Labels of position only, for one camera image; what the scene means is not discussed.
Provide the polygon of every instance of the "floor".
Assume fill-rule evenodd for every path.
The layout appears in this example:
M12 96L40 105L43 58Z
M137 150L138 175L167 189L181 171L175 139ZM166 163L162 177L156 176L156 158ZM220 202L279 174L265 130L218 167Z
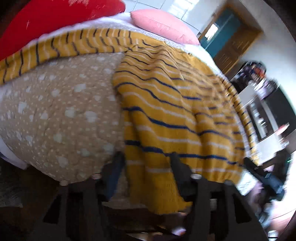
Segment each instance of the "floor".
M21 238L25 238L32 231L36 220L47 209L56 194L59 183L34 167L24 171L0 159L0 166L3 165L10 165L11 171L15 172L19 178L23 190L23 208L0 208L0 233L2 235L6 231L9 237L13 233L15 240L22 240Z
M274 203L274 213L272 217L272 227L278 231L282 231L292 218L296 211L296 159L291 163L289 176L284 186L286 195L280 202Z

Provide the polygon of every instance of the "teal door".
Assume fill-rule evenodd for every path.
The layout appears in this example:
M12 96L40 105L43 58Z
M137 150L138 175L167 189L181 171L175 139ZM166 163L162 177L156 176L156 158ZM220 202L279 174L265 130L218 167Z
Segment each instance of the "teal door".
M201 46L214 58L241 24L233 11L226 8L201 39Z

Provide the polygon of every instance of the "mattress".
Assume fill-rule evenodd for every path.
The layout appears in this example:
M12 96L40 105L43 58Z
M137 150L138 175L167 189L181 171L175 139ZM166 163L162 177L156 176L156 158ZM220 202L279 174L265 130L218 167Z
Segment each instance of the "mattress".
M132 19L131 19L129 13L121 13L121 14L118 14L118 15L115 15L115 16L112 16L112 17L104 17L104 18L100 18L100 19L96 19L96 20L92 20L92 21L87 21L87 22L84 22L84 23L78 23L78 24L73 25L73 26L67 26L67 27L61 28L61 29L59 29L57 31L54 31L54 32L52 32L50 34L45 34L45 35L41 36L39 39L31 41L28 44L28 46L35 44L37 42L37 40L41 41L41 40L44 40L44 39L48 39L50 37L60 35L62 33L65 33L65 32L71 31L71 30L82 29L82 28L87 29L87 28L104 28L104 27L131 30L131 31L134 31L134 32L139 32L139 33L145 34L147 36L153 37L153 38L158 39L158 40L165 41L166 44L168 44L168 45L170 45L172 47L179 48L179 49L181 49L181 50L183 50L185 52L188 52L188 53L192 53L194 56L196 56L197 58L202 60L204 63L206 63L213 70L213 72L215 74L217 74L217 75L219 75L219 76L221 76L223 78L226 78L221 73L221 71L218 69L218 67L215 65L215 63L214 63L213 59L211 58L211 56L209 55L209 53L205 49L203 49L201 46L178 44L178 43L175 43L175 42L173 42L171 40L165 39L165 38L163 38L161 36L158 36L158 35L155 35L153 33L147 32L147 31L145 31L143 29L140 29L140 28L138 28L138 27L136 27L136 26L134 26L132 24ZM54 61L52 63L54 63L52 65L65 66L65 64L61 64L61 63L56 64ZM11 88L11 86L9 86L9 85L3 87L2 91L1 91L2 95L7 95L9 93L10 88ZM245 149L246 149L246 156L248 156L249 155L248 141L247 141L246 134L244 133L244 128L243 128L241 123L240 123L240 129L241 129L241 132L243 133L243 139L244 139ZM7 151L7 149L8 149L7 146L5 146L3 144L0 145L0 151L1 152L2 152L2 150L4 148L6 149L6 153L9 152L9 151ZM9 155L10 155L10 159L19 160L18 163L22 162L17 156L14 155L13 152L11 152ZM255 183L256 183L256 180L248 172L244 171L243 174L242 174L242 179L241 179L240 183L237 185L237 187L238 187L238 190L242 194L246 194L249 190L251 190L251 188L253 188ZM114 199L114 201L117 202L117 203L120 200L124 202L124 200L121 197L117 197L117 199Z

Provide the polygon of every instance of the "red pillow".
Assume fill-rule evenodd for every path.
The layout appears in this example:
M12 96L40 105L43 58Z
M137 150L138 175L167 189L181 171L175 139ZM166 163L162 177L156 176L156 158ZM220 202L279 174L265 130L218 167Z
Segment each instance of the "red pillow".
M0 38L0 60L42 34L124 11L125 4L120 0L31 0Z

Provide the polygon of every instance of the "white wall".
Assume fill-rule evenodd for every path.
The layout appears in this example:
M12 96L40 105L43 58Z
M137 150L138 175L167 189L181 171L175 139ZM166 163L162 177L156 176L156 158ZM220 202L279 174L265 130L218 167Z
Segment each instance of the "white wall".
M267 68L267 76L277 79L295 111L296 42L280 17L263 0L240 1L263 30L262 36L244 54L242 61L263 62Z
M161 9L180 18L196 35L212 19L226 0L123 0L126 12L139 9Z

